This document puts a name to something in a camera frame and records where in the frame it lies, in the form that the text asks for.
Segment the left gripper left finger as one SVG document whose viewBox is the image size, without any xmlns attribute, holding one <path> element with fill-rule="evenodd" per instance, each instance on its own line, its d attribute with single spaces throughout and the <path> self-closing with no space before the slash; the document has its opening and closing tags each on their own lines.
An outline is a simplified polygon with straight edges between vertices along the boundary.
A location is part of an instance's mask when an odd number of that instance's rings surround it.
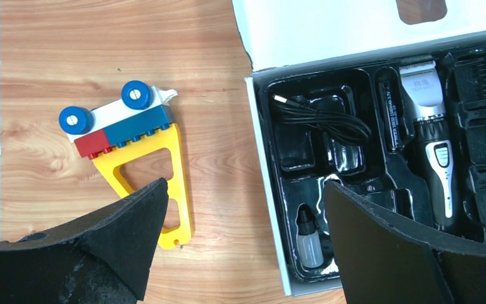
<svg viewBox="0 0 486 304">
<path fill-rule="evenodd" d="M 0 303 L 137 303 L 168 208 L 160 178 L 64 224 L 0 241 Z"/>
</svg>

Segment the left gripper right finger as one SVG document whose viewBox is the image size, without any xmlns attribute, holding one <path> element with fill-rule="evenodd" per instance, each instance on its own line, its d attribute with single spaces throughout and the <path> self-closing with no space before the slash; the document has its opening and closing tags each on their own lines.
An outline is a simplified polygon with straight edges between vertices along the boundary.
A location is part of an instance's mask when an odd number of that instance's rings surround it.
<svg viewBox="0 0 486 304">
<path fill-rule="evenodd" d="M 348 303 L 486 303 L 486 244 L 385 209 L 337 182 L 325 215 Z"/>
</svg>

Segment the small clear oil bottle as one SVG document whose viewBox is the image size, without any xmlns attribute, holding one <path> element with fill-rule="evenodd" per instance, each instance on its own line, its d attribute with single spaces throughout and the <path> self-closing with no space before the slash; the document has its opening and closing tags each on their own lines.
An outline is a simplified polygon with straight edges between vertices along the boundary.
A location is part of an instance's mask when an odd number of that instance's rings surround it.
<svg viewBox="0 0 486 304">
<path fill-rule="evenodd" d="M 314 215 L 310 207 L 303 204 L 299 207 L 297 224 L 297 248 L 301 264 L 307 269 L 321 267 L 324 262 L 320 236 L 316 230 Z"/>
</svg>

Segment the white box with black tray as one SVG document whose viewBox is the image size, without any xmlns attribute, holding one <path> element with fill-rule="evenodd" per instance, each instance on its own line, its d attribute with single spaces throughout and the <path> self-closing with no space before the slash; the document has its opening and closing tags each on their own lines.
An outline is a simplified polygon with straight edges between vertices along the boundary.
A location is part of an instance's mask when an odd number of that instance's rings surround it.
<svg viewBox="0 0 486 304">
<path fill-rule="evenodd" d="M 252 72 L 246 79 L 282 288 L 287 296 L 343 289 L 325 215 L 337 182 L 385 209 L 436 229 L 418 175 L 414 126 L 399 67 L 434 61 L 456 162 L 454 236 L 486 244 L 475 194 L 486 165 L 470 160 L 466 130 L 486 124 L 486 107 L 458 97 L 455 69 L 486 58 L 486 1 L 234 1 Z M 403 148 L 390 152 L 378 83 L 389 80 Z M 315 217 L 324 262 L 302 266 L 296 218 Z"/>
</svg>

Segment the black silver hair clipper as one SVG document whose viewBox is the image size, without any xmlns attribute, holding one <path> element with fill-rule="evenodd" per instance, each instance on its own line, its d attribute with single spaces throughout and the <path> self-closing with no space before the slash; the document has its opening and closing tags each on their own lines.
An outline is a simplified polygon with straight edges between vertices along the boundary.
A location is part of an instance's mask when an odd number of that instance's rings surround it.
<svg viewBox="0 0 486 304">
<path fill-rule="evenodd" d="M 429 190 L 435 226 L 452 233 L 459 220 L 460 195 L 452 136 L 436 62 L 399 67 L 401 85 L 408 95 L 405 107 L 414 126 L 414 153 L 418 175 Z"/>
</svg>

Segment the black clipper guard comb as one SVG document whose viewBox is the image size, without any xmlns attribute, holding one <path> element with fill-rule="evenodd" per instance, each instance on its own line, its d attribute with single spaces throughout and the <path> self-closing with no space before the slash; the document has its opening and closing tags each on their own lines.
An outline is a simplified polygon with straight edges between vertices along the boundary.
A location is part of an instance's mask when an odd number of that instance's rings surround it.
<svg viewBox="0 0 486 304">
<path fill-rule="evenodd" d="M 468 108 L 486 107 L 486 58 L 458 66 L 454 77 L 460 101 Z"/>
</svg>

